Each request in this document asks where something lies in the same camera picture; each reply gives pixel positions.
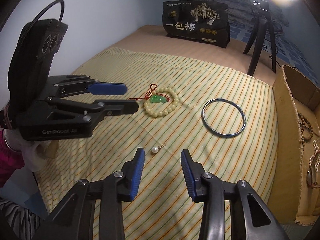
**green pendant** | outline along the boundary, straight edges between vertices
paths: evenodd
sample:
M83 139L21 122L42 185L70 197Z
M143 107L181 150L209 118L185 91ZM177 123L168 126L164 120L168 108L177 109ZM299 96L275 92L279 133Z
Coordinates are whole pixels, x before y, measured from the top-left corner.
M152 95L149 101L150 103L165 103L167 102L167 98L164 96Z

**black snack bag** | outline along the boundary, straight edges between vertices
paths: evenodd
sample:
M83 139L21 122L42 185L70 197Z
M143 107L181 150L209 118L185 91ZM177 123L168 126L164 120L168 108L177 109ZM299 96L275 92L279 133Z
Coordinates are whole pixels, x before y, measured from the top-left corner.
M230 41L228 11L225 3L168 1L163 3L162 24L169 37L225 48Z

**yellow striped cloth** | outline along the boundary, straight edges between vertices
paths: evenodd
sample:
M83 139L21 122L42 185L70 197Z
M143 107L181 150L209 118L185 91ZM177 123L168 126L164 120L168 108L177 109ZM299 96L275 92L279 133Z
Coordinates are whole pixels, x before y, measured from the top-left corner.
M106 117L91 138L60 141L56 159L37 174L39 188L50 211L73 184L81 179L104 179L131 160L138 147L146 152L138 196L123 203L126 239L198 239L202 204L188 197L180 164L182 149L206 171L226 181L246 179L267 201L276 168L277 118L272 87L231 68L171 55L135 53L119 48L104 50L75 74L101 82L121 82L124 96L72 97L80 102L97 98L142 97L151 83L175 90L181 98L165 117L148 116L140 102L133 115ZM234 138L219 138L203 125L201 109L213 98L226 98L245 112L247 126ZM159 111L169 103L152 104ZM216 103L206 111L220 132L235 132L242 125L239 112ZM156 155L153 146L165 145ZM230 212L226 204L226 235L230 237ZM96 204L94 239L98 239L99 203Z

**black tripod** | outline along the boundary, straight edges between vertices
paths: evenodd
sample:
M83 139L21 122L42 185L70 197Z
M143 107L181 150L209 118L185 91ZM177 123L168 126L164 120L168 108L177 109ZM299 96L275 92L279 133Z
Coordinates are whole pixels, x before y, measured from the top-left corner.
M244 49L243 54L247 54L254 42L256 40L256 44L254 46L252 59L250 62L250 66L248 69L248 75L253 76L254 71L257 67L259 57L261 54L262 46L264 43L264 38L266 36L267 28L269 29L270 34L270 42L271 42L271 55L272 55L272 70L276 72L276 38L275 38L275 30L273 28L271 22L271 16L269 12L269 3L267 1L261 0L260 1L260 12L256 22L254 24L252 33L250 35L249 41Z

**ribbed blue pad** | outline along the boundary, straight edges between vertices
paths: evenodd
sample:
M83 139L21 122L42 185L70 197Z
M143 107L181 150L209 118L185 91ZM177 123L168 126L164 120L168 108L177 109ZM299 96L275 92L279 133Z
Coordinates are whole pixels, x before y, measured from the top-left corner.
M189 197L191 197L192 201L194 201L196 197L196 183L183 151L181 152L180 160L181 160L181 167L182 167L184 179L186 181Z
M125 84L117 83L94 83L87 88L93 95L124 95L127 92Z
M131 180L131 192L130 192L131 201L133 201L138 194L143 166L144 166L144 150L142 148L138 149L138 152L136 154L138 154L139 157L138 157L138 161L134 169L132 180Z

